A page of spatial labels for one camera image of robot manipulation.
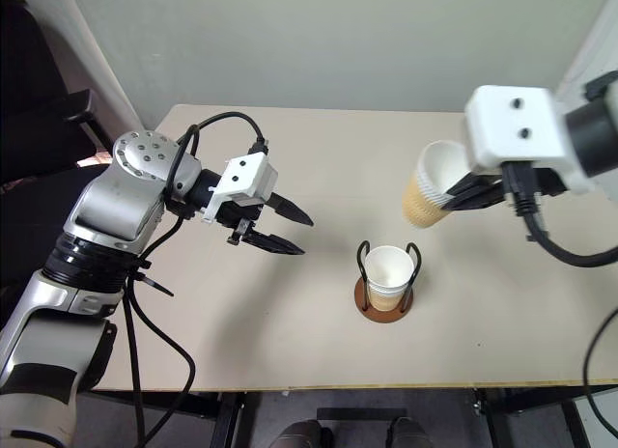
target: black wire cup holder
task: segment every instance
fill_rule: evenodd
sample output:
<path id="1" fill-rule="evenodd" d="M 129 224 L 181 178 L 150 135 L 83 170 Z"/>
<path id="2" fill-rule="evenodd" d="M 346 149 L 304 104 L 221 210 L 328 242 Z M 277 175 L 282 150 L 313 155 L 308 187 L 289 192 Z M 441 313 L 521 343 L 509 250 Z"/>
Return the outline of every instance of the black wire cup holder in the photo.
<path id="1" fill-rule="evenodd" d="M 406 291 L 397 307 L 395 307 L 391 311 L 380 311 L 374 308 L 369 301 L 369 285 L 367 272 L 363 263 L 363 249 L 365 251 L 365 257 L 367 257 L 367 254 L 371 249 L 371 244 L 369 243 L 369 240 L 363 240 L 358 246 L 358 250 L 356 251 L 356 262 L 358 263 L 358 269 L 360 270 L 360 279 L 358 279 L 354 288 L 354 301 L 356 303 L 356 306 L 358 307 L 360 313 L 362 313 L 365 317 L 369 318 L 372 321 L 394 322 L 405 316 L 412 304 L 414 298 L 414 290 L 412 288 L 412 285 L 414 284 L 414 281 L 416 280 L 416 277 L 418 276 L 418 273 L 421 269 L 421 252 L 414 242 L 410 242 L 407 245 L 406 252 L 410 254 L 410 250 L 413 250 L 414 254 L 416 255 L 414 272 L 409 278 L 409 281 L 407 281 Z"/>

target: table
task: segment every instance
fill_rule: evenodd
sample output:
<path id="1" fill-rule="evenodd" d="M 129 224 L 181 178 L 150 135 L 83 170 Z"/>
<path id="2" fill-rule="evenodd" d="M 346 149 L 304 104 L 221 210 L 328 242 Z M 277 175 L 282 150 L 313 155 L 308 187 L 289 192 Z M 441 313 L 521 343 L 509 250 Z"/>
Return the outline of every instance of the table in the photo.
<path id="1" fill-rule="evenodd" d="M 199 218 L 151 256 L 149 276 L 176 296 L 139 283 L 151 319 L 194 357 L 195 390 L 324 387 L 512 387 L 579 384 L 586 346 L 618 303 L 618 266 L 563 265 L 525 239 L 513 209 L 451 214 L 415 229 L 401 196 L 422 148 L 457 139 L 459 113 L 407 113 L 176 105 L 158 130 L 174 139 L 188 125 L 237 109 L 270 141 L 275 190 L 315 221 L 310 228 L 265 209 L 257 230 L 287 238 L 303 256 L 226 243 L 231 230 Z M 255 139 L 241 120 L 202 132 L 203 166 L 246 153 Z M 618 208 L 602 193 L 547 199 L 550 235 L 579 252 L 618 240 Z M 167 215 L 160 235 L 173 223 Z M 358 244 L 423 254 L 409 314 L 369 322 L 352 300 Z M 99 389 L 131 386 L 123 314 Z M 142 386 L 178 390 L 181 358 L 137 324 Z M 596 383 L 618 382 L 618 324 L 594 354 Z"/>

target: gray wall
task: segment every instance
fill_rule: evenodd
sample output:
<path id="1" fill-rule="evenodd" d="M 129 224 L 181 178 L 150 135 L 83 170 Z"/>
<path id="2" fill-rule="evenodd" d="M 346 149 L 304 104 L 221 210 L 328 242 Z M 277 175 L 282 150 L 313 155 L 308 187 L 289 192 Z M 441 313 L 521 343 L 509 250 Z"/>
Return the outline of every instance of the gray wall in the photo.
<path id="1" fill-rule="evenodd" d="M 461 111 L 555 88 L 604 0 L 75 0 L 146 126 L 175 103 Z"/>

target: shoe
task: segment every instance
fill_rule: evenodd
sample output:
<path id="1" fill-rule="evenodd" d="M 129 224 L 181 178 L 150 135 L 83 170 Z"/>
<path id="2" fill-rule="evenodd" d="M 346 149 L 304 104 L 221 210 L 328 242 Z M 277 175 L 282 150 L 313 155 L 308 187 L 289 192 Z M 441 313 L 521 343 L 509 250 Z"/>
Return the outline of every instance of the shoe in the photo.
<path id="1" fill-rule="evenodd" d="M 323 428 L 318 421 L 296 422 L 277 436 L 270 448 L 323 448 L 322 437 Z"/>
<path id="2" fill-rule="evenodd" d="M 398 417 L 388 428 L 386 448 L 434 448 L 434 445 L 418 422 Z"/>
<path id="3" fill-rule="evenodd" d="M 328 427 L 322 427 L 320 448 L 333 448 L 335 446 L 335 434 Z"/>

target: black chair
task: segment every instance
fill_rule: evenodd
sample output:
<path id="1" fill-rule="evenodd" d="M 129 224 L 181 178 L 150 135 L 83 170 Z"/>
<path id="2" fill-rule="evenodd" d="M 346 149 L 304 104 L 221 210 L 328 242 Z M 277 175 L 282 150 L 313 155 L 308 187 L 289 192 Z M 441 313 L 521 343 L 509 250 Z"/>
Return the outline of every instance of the black chair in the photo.
<path id="1" fill-rule="evenodd" d="M 1 177 L 22 183 L 0 196 L 4 325 L 33 271 L 42 267 L 84 186 L 107 165 L 77 167 L 97 152 L 88 125 L 110 153 L 91 90 L 69 94 L 37 21 L 23 0 L 2 0 Z"/>

